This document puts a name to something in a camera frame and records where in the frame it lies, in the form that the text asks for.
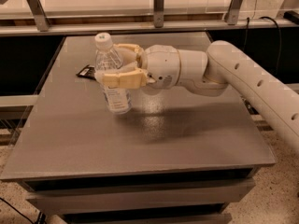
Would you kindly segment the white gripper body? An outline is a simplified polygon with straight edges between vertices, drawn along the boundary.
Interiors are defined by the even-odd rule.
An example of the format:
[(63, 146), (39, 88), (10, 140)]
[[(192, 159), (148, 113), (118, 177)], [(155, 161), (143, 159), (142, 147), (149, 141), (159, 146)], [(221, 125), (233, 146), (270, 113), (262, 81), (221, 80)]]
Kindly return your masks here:
[(154, 45), (145, 49), (141, 67), (148, 72), (148, 85), (153, 89), (170, 89), (178, 81), (180, 58), (171, 46)]

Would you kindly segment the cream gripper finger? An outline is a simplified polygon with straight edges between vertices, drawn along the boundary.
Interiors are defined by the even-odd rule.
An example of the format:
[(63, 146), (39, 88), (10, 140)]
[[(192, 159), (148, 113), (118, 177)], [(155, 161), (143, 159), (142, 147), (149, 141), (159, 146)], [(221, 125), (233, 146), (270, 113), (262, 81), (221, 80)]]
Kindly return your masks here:
[(144, 49), (137, 44), (114, 44), (114, 49), (122, 56), (124, 64), (137, 62), (142, 64)]
[(139, 68), (137, 63), (129, 63), (120, 69), (98, 70), (94, 76), (97, 82), (109, 88), (133, 90), (148, 83), (147, 71)]

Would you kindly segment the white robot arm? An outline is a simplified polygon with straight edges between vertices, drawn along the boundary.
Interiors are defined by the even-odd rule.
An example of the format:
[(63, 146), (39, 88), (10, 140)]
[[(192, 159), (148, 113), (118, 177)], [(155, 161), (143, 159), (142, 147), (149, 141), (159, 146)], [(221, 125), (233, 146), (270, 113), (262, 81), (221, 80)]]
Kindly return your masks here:
[(98, 82), (110, 88), (170, 89), (219, 96), (235, 88), (258, 111), (285, 143), (299, 151), (299, 94), (266, 72), (242, 50), (226, 41), (205, 51), (134, 44), (115, 47), (126, 58), (120, 69), (96, 71)]

